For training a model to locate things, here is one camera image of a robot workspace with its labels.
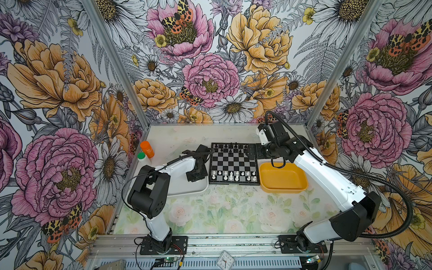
wall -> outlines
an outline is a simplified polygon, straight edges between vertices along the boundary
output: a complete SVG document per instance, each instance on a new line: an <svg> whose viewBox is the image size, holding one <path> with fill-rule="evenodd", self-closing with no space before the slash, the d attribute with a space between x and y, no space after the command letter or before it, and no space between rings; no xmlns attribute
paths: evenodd
<svg viewBox="0 0 432 270"><path fill-rule="evenodd" d="M176 25L186 1L97 1L152 123L306 122L367 2L187 0Z"/></svg>
<svg viewBox="0 0 432 270"><path fill-rule="evenodd" d="M0 8L0 268L80 270L142 128L79 1Z"/></svg>
<svg viewBox="0 0 432 270"><path fill-rule="evenodd" d="M311 127L328 162L386 179L413 201L409 228L375 242L388 269L432 269L431 14L430 1L385 1L378 15L387 18L372 24L340 74L337 115L318 117ZM417 29L424 38L413 39ZM381 196L371 233L399 227L406 207L397 193L347 177Z"/></svg>

clock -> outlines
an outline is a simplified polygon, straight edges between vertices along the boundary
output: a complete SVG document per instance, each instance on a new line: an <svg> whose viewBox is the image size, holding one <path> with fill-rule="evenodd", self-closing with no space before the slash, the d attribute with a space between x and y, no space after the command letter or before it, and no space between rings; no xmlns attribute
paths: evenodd
<svg viewBox="0 0 432 270"><path fill-rule="evenodd" d="M228 252L224 251L220 255L219 259L217 259L217 266L222 270L229 270L234 264L234 258L228 254Z"/></svg>

floral tablecloth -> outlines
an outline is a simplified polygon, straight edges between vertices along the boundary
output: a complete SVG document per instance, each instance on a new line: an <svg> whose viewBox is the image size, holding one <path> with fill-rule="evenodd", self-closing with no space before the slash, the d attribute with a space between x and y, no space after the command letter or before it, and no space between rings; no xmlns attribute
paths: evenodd
<svg viewBox="0 0 432 270"><path fill-rule="evenodd" d="M210 185L198 196L168 199L163 214L174 234L295 232L338 212L315 182L299 194L265 193L259 186ZM142 217L123 206L114 234L146 234Z"/></svg>

tabletop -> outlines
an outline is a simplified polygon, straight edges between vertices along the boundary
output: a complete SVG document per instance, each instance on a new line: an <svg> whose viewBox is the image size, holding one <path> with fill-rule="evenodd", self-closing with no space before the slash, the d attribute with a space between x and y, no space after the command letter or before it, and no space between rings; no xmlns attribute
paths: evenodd
<svg viewBox="0 0 432 270"><path fill-rule="evenodd" d="M306 136L303 125L292 125ZM259 143L257 126L152 126L147 140L155 156L152 166L178 157L200 144ZM266 162L260 160L258 165ZM296 232L307 222L329 218L338 212L330 196L310 177L299 194L266 193L260 186L210 184L200 195L167 199L163 214L174 234ZM142 217L123 206L114 234L148 233Z"/></svg>

yellow plastic container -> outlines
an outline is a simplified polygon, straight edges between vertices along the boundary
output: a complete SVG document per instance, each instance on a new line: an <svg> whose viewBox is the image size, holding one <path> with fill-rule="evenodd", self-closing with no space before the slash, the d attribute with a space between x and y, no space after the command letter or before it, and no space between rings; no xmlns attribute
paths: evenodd
<svg viewBox="0 0 432 270"><path fill-rule="evenodd" d="M273 162L276 167L281 162ZM268 193L300 193L308 188L306 173L295 164L287 163L282 169L275 168L271 162L260 166L261 189Z"/></svg>

